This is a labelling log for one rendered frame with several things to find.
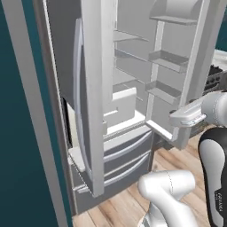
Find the glass fridge shelf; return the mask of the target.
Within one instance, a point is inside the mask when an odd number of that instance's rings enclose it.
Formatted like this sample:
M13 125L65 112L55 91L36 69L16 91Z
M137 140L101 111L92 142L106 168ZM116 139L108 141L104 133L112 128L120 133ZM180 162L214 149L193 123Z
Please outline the glass fridge shelf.
M135 55L132 55L125 51L121 51L121 50L117 50L117 49L114 50L114 55L117 59L136 59L136 60L145 62L145 59L141 59L138 56L135 56Z
M125 40L140 40L140 41L146 41L147 39L137 36L137 35L132 35L129 33L125 33L122 31L118 31L118 30L114 30L113 32L113 40L115 42L119 42L119 41L125 41Z

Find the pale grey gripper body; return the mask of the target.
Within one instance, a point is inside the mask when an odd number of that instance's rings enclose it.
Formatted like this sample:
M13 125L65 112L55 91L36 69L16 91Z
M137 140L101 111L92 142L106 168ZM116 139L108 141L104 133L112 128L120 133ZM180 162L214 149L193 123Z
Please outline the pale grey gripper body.
M178 128L190 128L203 121L207 116L201 112L201 101L194 101L169 116L169 123Z

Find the rounded door bin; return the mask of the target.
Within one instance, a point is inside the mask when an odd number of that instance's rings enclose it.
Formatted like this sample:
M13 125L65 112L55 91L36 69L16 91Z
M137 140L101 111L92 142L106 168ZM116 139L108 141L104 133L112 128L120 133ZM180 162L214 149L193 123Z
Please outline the rounded door bin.
M196 25L202 0L155 0L150 19L179 25Z

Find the grey steel fridge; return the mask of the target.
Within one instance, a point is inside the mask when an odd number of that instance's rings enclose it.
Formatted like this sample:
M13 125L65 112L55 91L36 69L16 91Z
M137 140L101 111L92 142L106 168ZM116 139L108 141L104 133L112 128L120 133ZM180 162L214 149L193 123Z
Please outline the grey steel fridge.
M151 149L149 150L151 152L151 160L148 167L149 171L153 163L155 150L164 145L175 147L146 124L149 93L145 90L145 85L151 81L152 63L149 61L149 54L154 49L156 31L156 24L150 19L150 11L155 0L105 1L108 3L107 9L111 13L105 16L107 22L104 24L104 80L105 86L107 87L104 90L104 95L110 97L112 100L115 92L136 87L137 98L135 116L132 119L112 127L107 127L107 122L104 121L104 143L130 132L133 129L147 126L153 132ZM46 0L33 0L33 4L37 7L35 15L38 32L41 38L43 57L48 62L45 65L45 69L49 77L48 81L51 89L51 100L53 101L53 112L56 114L57 121L59 122L56 126L59 131L58 136L64 138L64 140L60 142L60 157L63 163L64 176L67 184L69 206L72 213L76 215L73 189L76 186L86 183L84 183L82 175L80 174L80 171L83 169L83 164L82 159L79 157L74 110L60 95L57 69L51 43L51 33L45 8ZM143 37L147 39L147 42L140 40L115 42L114 30ZM145 59L145 62L136 59L117 59L114 55L115 49ZM127 163L107 174L105 173L104 167L104 180L115 176L116 171L126 166Z

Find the grey fridge door with bins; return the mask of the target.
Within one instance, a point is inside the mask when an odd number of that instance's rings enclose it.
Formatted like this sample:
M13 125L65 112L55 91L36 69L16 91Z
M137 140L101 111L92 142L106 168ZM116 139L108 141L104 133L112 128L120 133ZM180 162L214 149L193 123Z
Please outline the grey fridge door with bins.
M178 73L151 62L150 82L163 82L180 90L181 97L178 105L171 105L149 93L146 124L179 149L186 146L191 128L172 126L169 116L202 96L226 6L227 0L202 0L196 25L153 20L156 31L152 52L167 51L189 59L185 73Z

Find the grey freezer drawer front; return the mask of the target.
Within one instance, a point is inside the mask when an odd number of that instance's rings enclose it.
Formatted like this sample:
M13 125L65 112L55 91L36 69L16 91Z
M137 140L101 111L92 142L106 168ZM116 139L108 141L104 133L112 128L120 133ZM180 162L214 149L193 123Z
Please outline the grey freezer drawer front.
M94 198L93 195L90 193L86 184L76 186L73 189L75 198L75 213L79 215L130 187L138 180L139 177L141 177L141 175L148 172L150 160L151 152L149 153L149 156L147 157L145 162L139 168L135 169L130 175L124 177L122 180L114 184L105 186L104 193L96 198ZM131 166L133 166L133 163L119 169L118 171L116 171L116 176L119 175L121 172L125 171L126 169L130 168Z
M134 144L138 139L140 139L144 134L149 131L152 130L149 129L147 126L142 126L137 129L133 129L130 132L122 134L116 138L113 138L109 141L106 141L104 143L104 157L109 154L116 153L119 150ZM119 166L135 159L139 155L148 152L151 149L152 139L153 132L138 148L132 150L130 153L126 153L125 155L122 155L121 157L110 160L108 162L104 161L105 173L107 174L108 172L113 171Z

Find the black stove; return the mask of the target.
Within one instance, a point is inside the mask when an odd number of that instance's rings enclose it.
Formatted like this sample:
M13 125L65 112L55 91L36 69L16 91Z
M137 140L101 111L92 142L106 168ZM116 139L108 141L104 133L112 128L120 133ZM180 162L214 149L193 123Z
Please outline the black stove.
M216 90L225 90L227 88L227 70L224 71L219 66L212 65L210 67L205 89L203 95L207 95L209 92ZM191 129L191 137L198 135L208 125L207 122L202 121Z

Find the white crisper drawer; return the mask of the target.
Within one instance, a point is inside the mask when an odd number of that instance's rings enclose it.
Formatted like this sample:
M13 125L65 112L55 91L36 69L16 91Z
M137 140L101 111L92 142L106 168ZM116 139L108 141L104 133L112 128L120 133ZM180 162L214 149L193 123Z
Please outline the white crisper drawer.
M104 121L112 127L135 116L137 88L121 90L113 94L113 98L104 108Z

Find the wide grey door bin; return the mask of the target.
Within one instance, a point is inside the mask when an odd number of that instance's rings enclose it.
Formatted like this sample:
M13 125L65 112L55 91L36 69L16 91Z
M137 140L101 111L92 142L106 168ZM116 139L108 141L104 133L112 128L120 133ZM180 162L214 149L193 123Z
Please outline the wide grey door bin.
M189 59L167 51L154 51L149 54L149 61L178 73L185 73Z

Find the grey side panel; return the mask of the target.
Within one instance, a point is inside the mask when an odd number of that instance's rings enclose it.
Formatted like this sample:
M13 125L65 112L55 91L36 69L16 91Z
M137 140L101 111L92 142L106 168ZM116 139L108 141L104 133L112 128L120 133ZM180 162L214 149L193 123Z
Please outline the grey side panel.
M73 227L32 0L0 0L0 227Z

